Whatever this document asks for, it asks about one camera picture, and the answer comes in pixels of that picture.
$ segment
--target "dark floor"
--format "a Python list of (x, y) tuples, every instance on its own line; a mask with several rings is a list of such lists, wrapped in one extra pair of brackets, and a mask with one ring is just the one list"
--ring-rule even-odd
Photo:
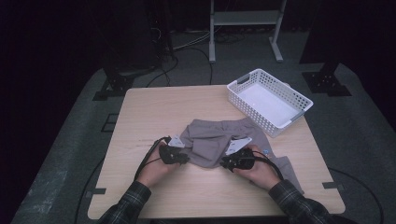
[[(346, 205), (343, 217), (361, 224), (396, 220), (396, 133), (391, 129), (358, 77), (343, 65), (335, 74), (346, 85), (351, 96), (329, 97), (312, 93), (302, 72), (318, 71), (322, 64), (299, 64), (308, 33), (282, 32), (278, 45), (284, 57), (277, 63), (268, 43), (271, 33), (229, 36), (233, 44), (217, 44), (217, 61), (211, 67), (205, 55), (196, 49), (176, 52), (177, 66), (167, 74), (171, 86), (228, 84), (245, 73), (261, 68), (289, 83), (315, 104), (305, 114), (309, 127), (333, 179), (344, 187), (341, 196)], [(202, 34), (174, 34), (174, 45), (180, 46)], [(194, 48), (208, 53), (207, 40)], [(167, 58), (163, 69), (176, 64)], [(144, 88), (163, 71), (138, 77), (133, 88)], [(109, 114), (119, 113), (122, 97), (93, 101), (106, 76), (102, 70), (92, 74), (55, 140), (13, 223), (94, 223), (87, 217), (90, 198), (83, 192), (94, 189), (100, 173), (100, 160), (106, 155), (111, 133), (102, 132)], [(165, 76), (150, 87), (166, 86)]]

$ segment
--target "person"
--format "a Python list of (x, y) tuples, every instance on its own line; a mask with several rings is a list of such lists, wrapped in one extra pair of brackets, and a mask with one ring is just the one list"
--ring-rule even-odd
[[(136, 223), (139, 213), (148, 201), (149, 188), (172, 173), (180, 164), (165, 164), (160, 158), (159, 146), (150, 155), (148, 163), (140, 175), (127, 189), (117, 204), (111, 206), (98, 220), (98, 223)], [(257, 146), (248, 146), (257, 157), (262, 157)], [(258, 187), (268, 191), (271, 198), (289, 217), (290, 223), (336, 223), (327, 209), (314, 200), (305, 198), (289, 180), (280, 180), (274, 169), (267, 163), (256, 161), (250, 170), (233, 169), (237, 175), (247, 178)]]

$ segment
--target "gray garment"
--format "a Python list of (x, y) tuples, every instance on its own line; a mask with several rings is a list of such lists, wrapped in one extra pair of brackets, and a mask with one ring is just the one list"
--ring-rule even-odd
[(251, 137), (251, 145), (256, 145), (279, 168), (285, 179), (288, 179), (302, 193), (297, 177), (287, 157), (276, 158), (262, 128), (250, 118), (240, 120), (208, 121), (195, 119), (180, 135), (185, 148), (180, 152), (189, 155), (189, 162), (205, 168), (220, 166), (221, 158), (232, 138)]

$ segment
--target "sleeve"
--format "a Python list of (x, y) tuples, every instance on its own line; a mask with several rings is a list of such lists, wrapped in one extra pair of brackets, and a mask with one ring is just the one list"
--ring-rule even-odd
[(117, 204), (111, 206), (98, 220), (98, 223), (136, 223), (151, 191), (145, 185), (135, 181), (122, 195)]
[(306, 199), (289, 180), (279, 182), (268, 193), (289, 217), (290, 223), (335, 224), (332, 216), (321, 203)]

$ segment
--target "basket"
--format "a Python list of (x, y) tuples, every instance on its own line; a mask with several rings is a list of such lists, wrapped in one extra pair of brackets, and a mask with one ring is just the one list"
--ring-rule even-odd
[(314, 104), (261, 69), (238, 78), (227, 89), (229, 101), (273, 138)]

